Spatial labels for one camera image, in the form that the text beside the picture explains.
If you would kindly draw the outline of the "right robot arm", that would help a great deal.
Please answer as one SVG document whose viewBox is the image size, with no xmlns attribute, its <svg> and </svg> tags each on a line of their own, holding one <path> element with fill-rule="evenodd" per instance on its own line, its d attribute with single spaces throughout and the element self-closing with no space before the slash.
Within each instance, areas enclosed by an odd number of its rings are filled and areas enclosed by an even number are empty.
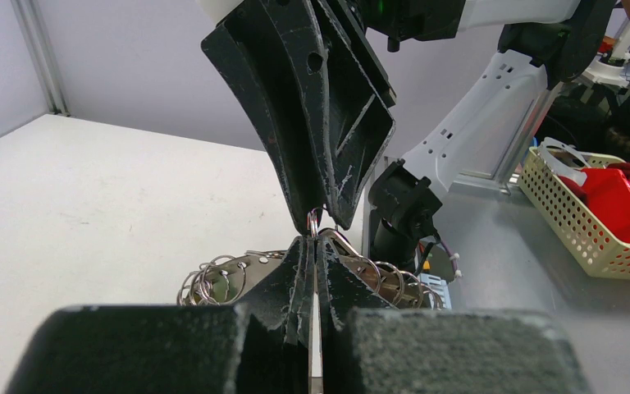
<svg viewBox="0 0 630 394">
<path fill-rule="evenodd" d="M 275 168 L 292 223 L 318 211 L 350 228 L 394 132 L 396 95 L 366 39 L 390 52 L 409 39 L 452 39 L 498 25 L 482 76 L 368 191 L 379 217 L 375 259 L 412 258 L 435 213 L 490 140 L 510 143 L 538 99 L 581 75 L 600 46 L 611 1 L 202 1 L 214 30 L 201 49 L 237 98 Z"/>
</svg>

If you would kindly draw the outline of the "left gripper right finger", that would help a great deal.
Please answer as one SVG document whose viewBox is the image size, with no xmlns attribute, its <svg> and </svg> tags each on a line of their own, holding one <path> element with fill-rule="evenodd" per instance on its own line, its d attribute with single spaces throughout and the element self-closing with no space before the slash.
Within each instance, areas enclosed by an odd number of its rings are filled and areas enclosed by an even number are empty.
<svg viewBox="0 0 630 394">
<path fill-rule="evenodd" d="M 564 330 L 525 310 L 396 309 L 316 248 L 327 393 L 588 393 Z"/>
</svg>

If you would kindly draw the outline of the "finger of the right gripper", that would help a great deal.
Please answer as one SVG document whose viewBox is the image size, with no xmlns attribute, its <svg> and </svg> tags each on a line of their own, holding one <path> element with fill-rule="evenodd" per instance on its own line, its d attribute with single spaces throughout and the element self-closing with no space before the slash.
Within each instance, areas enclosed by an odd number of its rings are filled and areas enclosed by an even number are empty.
<svg viewBox="0 0 630 394">
<path fill-rule="evenodd" d="M 287 50 L 324 203 L 350 228 L 364 185 L 395 129 L 396 96 L 349 1 L 294 1 L 304 27 Z"/>
<path fill-rule="evenodd" d="M 310 40 L 302 1 L 202 1 L 215 25 L 201 49 L 238 100 L 272 161 L 294 228 L 324 201 L 308 121 L 284 40 Z"/>
</svg>

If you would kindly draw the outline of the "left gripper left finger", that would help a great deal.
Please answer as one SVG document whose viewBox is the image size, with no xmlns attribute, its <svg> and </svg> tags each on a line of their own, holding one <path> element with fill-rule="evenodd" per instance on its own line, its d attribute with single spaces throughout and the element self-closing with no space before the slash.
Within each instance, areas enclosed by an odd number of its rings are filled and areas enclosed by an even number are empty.
<svg viewBox="0 0 630 394">
<path fill-rule="evenodd" d="M 34 333 L 9 393 L 305 393 L 311 237 L 233 305 L 76 305 Z"/>
</svg>

